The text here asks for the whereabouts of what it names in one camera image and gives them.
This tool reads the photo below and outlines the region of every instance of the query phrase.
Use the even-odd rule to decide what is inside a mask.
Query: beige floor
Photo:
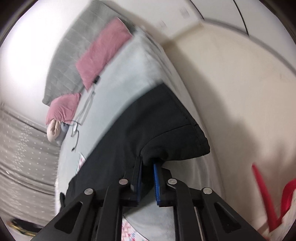
[[[165,51],[181,75],[218,156],[226,201],[255,228],[266,221],[256,163],[278,207],[296,178],[296,77],[246,36],[202,24]]]

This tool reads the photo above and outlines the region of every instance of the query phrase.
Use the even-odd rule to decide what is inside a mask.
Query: gray headboard
[[[120,18],[131,33],[135,26],[103,2],[93,0],[65,34],[52,59],[42,102],[50,105],[53,99],[69,93],[81,92],[82,79],[75,67],[105,25],[114,17]]]

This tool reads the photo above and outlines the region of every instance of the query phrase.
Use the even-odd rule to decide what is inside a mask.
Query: bed sheet
[[[59,193],[66,193],[69,181],[76,174],[80,154],[87,158],[121,112],[162,81],[174,92],[208,137],[183,81],[162,47],[138,29],[132,40],[103,71],[93,92],[82,93],[75,118],[85,108],[90,95],[93,97],[90,108],[85,113],[85,120],[78,127],[80,135],[76,151],[71,152],[77,138],[71,137],[72,128],[69,129],[61,147],[56,181],[56,212],[60,207]],[[208,155],[186,161],[166,162],[164,167],[170,169],[173,177],[184,181],[189,187],[200,189],[208,186],[223,196],[215,152],[213,146],[210,146],[211,152]],[[153,221],[156,218],[166,218],[161,228]],[[159,237],[162,237],[162,240],[171,240],[174,237],[172,209],[161,208],[160,211],[153,192],[145,198],[141,207],[127,213],[126,219],[148,240],[157,240]]]

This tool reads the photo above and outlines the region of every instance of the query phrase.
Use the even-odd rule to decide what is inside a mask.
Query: curtain
[[[43,127],[0,108],[0,211],[38,225],[54,217],[60,148]]]

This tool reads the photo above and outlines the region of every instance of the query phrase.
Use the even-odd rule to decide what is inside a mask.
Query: black garment
[[[152,187],[153,159],[185,160],[209,152],[207,138],[196,121],[173,92],[160,84],[135,100],[114,122],[70,181],[65,204],[86,188],[105,189],[118,181],[134,166],[137,156],[145,166],[142,180],[151,181]]]

